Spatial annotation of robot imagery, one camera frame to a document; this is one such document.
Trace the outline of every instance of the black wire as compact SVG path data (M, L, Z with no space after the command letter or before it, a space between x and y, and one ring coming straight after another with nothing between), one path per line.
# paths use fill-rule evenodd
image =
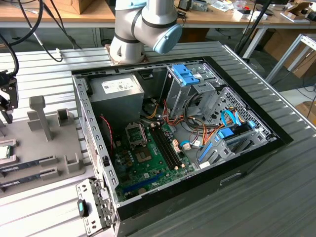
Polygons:
M96 47L98 47L97 28L94 28L94 32L95 32L95 42L96 42Z
M252 16L253 16L253 13L255 12L255 10L256 10L256 3L255 3L255 5L254 5L254 7L253 7L253 10L252 10L252 14L251 14L250 20L249 20L248 25L247 25L247 27L246 27L246 29L245 29L245 34L242 34L242 37L241 37L241 39L239 40L239 43L238 43L238 44L236 44L237 48L240 46L240 43L241 43L241 41L242 41L243 37L247 34L247 30L248 30L248 28L249 28L249 25L250 25L250 22L251 22L251 20L252 20Z
M24 8L23 8L23 5L22 5L21 1L18 0L18 2L19 2L19 6L20 6L20 8L21 8L22 14L23 14L23 16L24 16L26 22L28 23L29 27L32 28L32 24L30 23L30 20L29 20L28 16L27 16L26 13L25 13L25 10L24 10ZM62 55L60 55L60 56L61 56L61 59L56 59L56 58L54 58L53 55L51 55L50 52L48 52L48 50L46 49L46 47L40 42L40 39L39 39L39 38L38 38L38 40L39 40L39 44L41 45L41 47L45 50L45 52L46 52L52 59L54 59L57 63L60 63L60 62L63 61L63 56L62 56Z
M306 98L308 98L308 99L312 100L312 98L311 98L311 97L308 97L307 95L305 95L304 93L302 93L299 89L297 89L297 91L298 91L298 92L300 92L302 95L304 95Z
M11 76L15 77L19 71L19 61L18 58L15 54L15 52L13 51L12 47L10 46L10 44L8 43L8 41L5 40L5 38L1 35L0 33L0 40L3 42L3 44L5 45L5 47L7 47L7 49L9 50L12 58L13 58L13 62L14 62L14 70L12 73L10 73Z
M51 4L53 5L53 8L55 9L55 11L56 11L56 13L57 13L57 15L58 15L58 17L59 17L61 26L63 27L63 29L65 29L63 19L61 18L60 14L59 14L59 11L58 11L58 9L57 9L57 7L56 7L54 1L53 1L53 0L50 0L50 2L51 2Z
M94 46L97 47L96 43L95 43L95 40L94 40L94 32L93 32L93 28L91 28L92 30L92 37L93 37L93 43L94 43Z
M8 1L8 0L1 0L1 1L5 1L5 2L9 2L9 3L18 3L16 1ZM37 1L37 0L31 0L31 1L22 2L22 4L31 3L31 2L34 2L34 1Z
M314 105L314 102L315 102L315 100L316 100L316 96L314 97L314 99L313 99L313 101L312 101L312 104L311 104L311 107L310 107L310 110L308 111L308 114L307 114L307 119L308 119L308 117L310 116L310 114L311 114L311 111L312 111L312 108L313 108L313 105Z
M42 4L43 4L43 0L39 0L39 6L41 6ZM43 8L40 7L38 19L37 19L36 23L34 24L34 26L32 27L32 29L26 35L24 35L22 38L18 39L15 42L10 43L10 45L14 46L14 45L17 45L17 44L22 43L23 41L27 40L35 32L35 30L38 28L38 26L40 25L40 21L41 21L42 16L43 16Z
M67 39L69 40L69 42L72 44L73 49L75 49L75 45L81 49L81 47L76 43L75 39L72 38L70 35L67 34L66 29L62 28L61 25L59 24L59 22L56 20L54 14L51 12L51 10L49 9L49 7L44 3L44 9L47 12L47 14L56 22L57 26L62 30L62 32L64 33L64 35L67 37Z
M292 69L291 71L289 71L285 76L283 76L281 79L279 79L279 80L273 82L271 85L273 86L273 85L279 83L279 82L282 81L284 78L286 78L290 73L292 73L293 71L295 71L295 70L301 68L302 66L306 65L306 64L307 64L308 62L310 62L314 57L315 57L315 55L314 55L313 57L311 57L308 61L306 61L306 62L305 62L304 64L302 64L302 65L299 65L299 64L298 64L298 66L297 66L296 68L293 68L293 69Z

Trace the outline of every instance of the power cable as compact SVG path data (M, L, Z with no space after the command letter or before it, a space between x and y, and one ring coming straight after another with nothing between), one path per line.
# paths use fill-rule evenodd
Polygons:
M15 54L15 52L13 51L11 45L8 43L8 41L5 40L5 38L1 35L0 33L0 40L3 42L3 44L5 45L5 47L7 47L7 49L9 50L12 58L13 58L13 62L14 62L14 70L12 73L10 73L11 76L15 77L19 71L19 61L18 58Z
M70 35L68 35L67 32L66 32L66 29L63 28L63 27L59 24L59 22L56 20L54 14L51 12L51 10L49 9L49 7L48 7L45 3L44 3L43 6L44 6L44 9L45 9L45 11L47 12L47 14L56 22L57 26L62 30L62 32L64 33L64 35L67 37L67 39L69 40L69 42L72 44L73 49L75 49L75 45L76 45L78 48L81 49L81 47L76 43L75 39L72 38Z
M1 0L1 1L18 4L18 2L16 2L16 1L9 1L9 0ZM31 2L34 2L34 1L37 1L37 0L31 0L31 1L22 2L22 4L31 3Z
M301 60L301 62L303 62L307 57L309 57L309 55L310 55L310 54L308 54L308 56L306 56L305 58L303 58L303 59ZM315 56L316 56L316 55L314 55L312 58L310 58L310 59L309 59L308 61L306 61L304 64L301 64L301 65L298 64L298 66L297 66L296 68L293 68L291 71L289 71L289 72L288 72L285 76L283 76L281 79L279 79L279 80L275 81L274 83L272 83L271 86L274 86L275 84L279 83L279 82L282 81L284 78L286 78L290 73L292 73L292 72L294 72L294 71L300 69L302 66L306 65L307 63L309 63Z
M254 7L253 7L250 20L249 20L248 25L247 25L247 27L246 27L246 29L245 29L245 34L242 34L242 37L241 37L241 39L239 40L239 43L236 44L236 46L235 46L235 48L234 48L234 52L236 52L236 48L240 46L243 37L244 37L245 35L247 35L247 30L248 30L248 28L249 28L249 25L250 25L250 22L251 22L251 20L252 20L252 16L253 16L253 13L255 12L255 9L256 9L256 3L255 3L255 5L254 5Z
M316 96L314 97L314 99L313 99L313 101L312 101L312 104L311 104L311 107L310 107L310 110L308 111L308 114L307 114L307 119L308 119L308 117L310 116L310 114L311 114L311 111L312 111L312 108L313 108L313 105L314 105L314 102L315 102L315 100L316 100Z
M29 20L28 16L26 15L25 11L24 11L24 8L23 8L23 5L21 4L21 1L18 0L18 2L19 2L19 6L20 6L20 8L21 8L21 11L22 11L22 13L23 13L23 16L24 16L26 22L28 23L30 29L32 29L32 24L30 23L30 20ZM60 62L63 61L63 56L62 56L61 54L60 54L61 59L56 59L56 58L54 58L53 55L51 55L51 53L48 52L48 50L46 49L46 47L44 46L44 44L42 43L42 41L39 39L39 37L36 35L35 32L33 33L33 35L35 36L35 38L36 38L37 41L39 42L40 46L45 50L45 52L46 52L52 59L54 59L54 60L55 60L56 62L58 62L58 63L60 63Z
M39 5L41 6L42 4L43 4L43 0L39 0ZM37 29L38 26L40 25L40 21L41 21L42 16L43 16L43 8L40 7L40 8L39 8L39 16L38 16L38 19L36 20L36 23L34 24L34 26L32 27L32 29L31 29L25 36L23 36L22 38L18 39L18 40L15 41L15 42L10 43L10 46L17 45L17 44L22 43L23 41L27 40L27 39L36 31L36 29Z

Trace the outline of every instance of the aluminum extrusion table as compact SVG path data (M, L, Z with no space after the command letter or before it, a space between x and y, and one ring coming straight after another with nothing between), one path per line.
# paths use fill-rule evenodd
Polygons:
M316 51L316 34L300 34L293 42L293 44L288 48L285 54L282 56L280 61L269 73L269 75L266 78L266 82L272 81L272 79L278 74L284 63L289 59L292 53L295 52L295 50L301 43L304 43L306 46L302 50L302 52L297 56L297 58L293 61L293 63L288 67L288 71L290 72L297 67L297 65L302 61L303 57L305 57L307 54L310 55L312 51Z
M46 114L68 108L77 116L70 70L110 65L102 48L62 52L62 63L51 60L44 52L18 53L20 108L14 111L14 120L26 119L28 98L34 95L45 96ZM219 42L182 43L166 55L158 55L146 48L146 54L152 62L213 57L292 136L294 142L245 178L131 236L314 236L316 128L232 50ZM13 69L9 54L0 54L0 70L4 69ZM80 134L86 173L0 198L1 236L85 236L77 210L75 183L92 176L93 171L79 130Z

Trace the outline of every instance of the workbench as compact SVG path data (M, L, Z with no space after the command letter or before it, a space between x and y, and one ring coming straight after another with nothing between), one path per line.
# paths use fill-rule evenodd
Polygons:
M175 0L174 5L178 6L179 0ZM26 4L28 7L38 7L38 2ZM248 6L253 8L253 2L248 1ZM208 12L188 11L185 28L241 28L247 27L249 20L236 20L233 18L233 11L222 12L213 7L208 7ZM27 27L21 10L11 4L0 1L0 26L4 28ZM267 29L316 29L316 22L310 24L292 23L280 15L281 11L274 10L273 16L268 16L267 20L262 20L257 28L258 31L251 41L247 51L243 55L249 58L255 47L258 45ZM37 15L26 12L31 22L35 22ZM72 14L60 11L66 28L114 28L115 16L106 4L105 0L95 0L83 14ZM178 19L179 24L183 24L182 19ZM42 22L39 27L57 27L55 22L43 13Z
M145 51L151 62L211 56L294 141L241 180L131 236L314 236L316 128L219 42L182 43L166 55L149 48ZM45 96L46 114L68 108L78 116L70 70L105 67L110 60L103 48L62 53L62 63L56 63L45 52L17 54L20 107L13 113L14 120L27 117L31 95ZM10 54L0 54L0 70L10 71L13 67ZM78 132L87 171L69 180L1 198L1 236L85 236L75 184L93 176L93 172L83 134L80 129Z

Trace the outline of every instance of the yellow wire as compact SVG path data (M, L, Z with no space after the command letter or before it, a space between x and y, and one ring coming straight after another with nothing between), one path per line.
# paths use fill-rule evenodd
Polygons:
M156 115L156 113L157 113L157 109L158 109L158 105L156 105L156 107L155 107L155 110L154 110L153 114L152 114L152 115L150 115L150 116L148 116L148 117L146 117L146 118L147 118L147 119L152 119L153 117L155 117L155 115Z

